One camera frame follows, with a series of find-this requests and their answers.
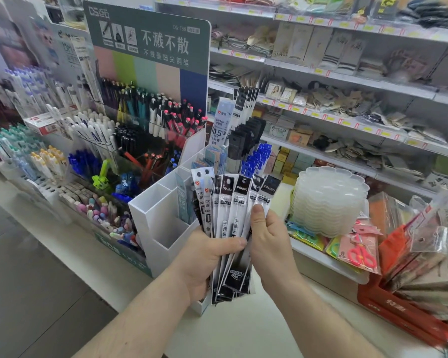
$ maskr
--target color stripe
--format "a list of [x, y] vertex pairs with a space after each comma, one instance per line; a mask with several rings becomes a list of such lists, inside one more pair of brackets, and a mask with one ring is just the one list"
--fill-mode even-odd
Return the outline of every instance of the color stripe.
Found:
[[181, 101], [181, 89], [179, 83], [179, 69], [156, 63], [156, 78], [161, 93], [172, 97], [175, 101]]
[[195, 112], [197, 109], [202, 109], [204, 115], [207, 103], [207, 75], [181, 69], [180, 83], [181, 99], [187, 99]]
[[134, 69], [134, 56], [118, 51], [113, 52], [114, 67], [116, 68], [117, 81], [136, 84], [136, 73]]
[[151, 93], [161, 93], [158, 86], [158, 78], [156, 77], [156, 62], [135, 56], [134, 66], [137, 85]]
[[95, 56], [98, 59], [98, 69], [102, 78], [116, 80], [116, 69], [114, 68], [113, 50], [95, 46]]

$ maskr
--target pink scissors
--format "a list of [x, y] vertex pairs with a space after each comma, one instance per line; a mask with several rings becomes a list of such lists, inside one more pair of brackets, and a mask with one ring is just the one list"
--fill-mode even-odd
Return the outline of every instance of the pink scissors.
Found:
[[[360, 242], [362, 242], [362, 238], [359, 235], [357, 235], [357, 237], [359, 237]], [[356, 247], [348, 251], [348, 259], [355, 266], [364, 265], [370, 269], [376, 268], [376, 258], [367, 251], [362, 243], [359, 243]]]

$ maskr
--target pen refill package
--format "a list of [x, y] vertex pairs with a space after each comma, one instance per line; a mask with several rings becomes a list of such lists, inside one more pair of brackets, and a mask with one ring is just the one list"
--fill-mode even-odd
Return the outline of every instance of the pen refill package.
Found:
[[212, 304], [232, 301], [249, 294], [252, 206], [261, 204], [267, 214], [280, 180], [237, 173], [215, 175], [212, 167], [192, 169], [191, 175], [193, 208], [204, 233], [214, 239], [242, 236], [249, 241], [240, 253], [222, 256], [210, 277]]

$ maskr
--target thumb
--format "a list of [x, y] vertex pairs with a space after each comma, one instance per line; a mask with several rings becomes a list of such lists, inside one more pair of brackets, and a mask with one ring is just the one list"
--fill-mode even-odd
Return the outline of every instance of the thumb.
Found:
[[210, 239], [209, 242], [211, 246], [211, 251], [216, 256], [238, 253], [247, 245], [247, 240], [243, 237]]
[[252, 207], [251, 228], [254, 236], [263, 236], [267, 232], [266, 215], [261, 205], [255, 204]]

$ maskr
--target person's right hand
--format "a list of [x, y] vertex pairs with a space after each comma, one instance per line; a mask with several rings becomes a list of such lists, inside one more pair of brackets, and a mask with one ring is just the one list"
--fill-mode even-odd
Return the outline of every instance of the person's right hand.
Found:
[[262, 280], [264, 290], [272, 291], [289, 280], [301, 278], [295, 265], [292, 246], [284, 222], [272, 210], [264, 214], [261, 205], [251, 212], [251, 261]]

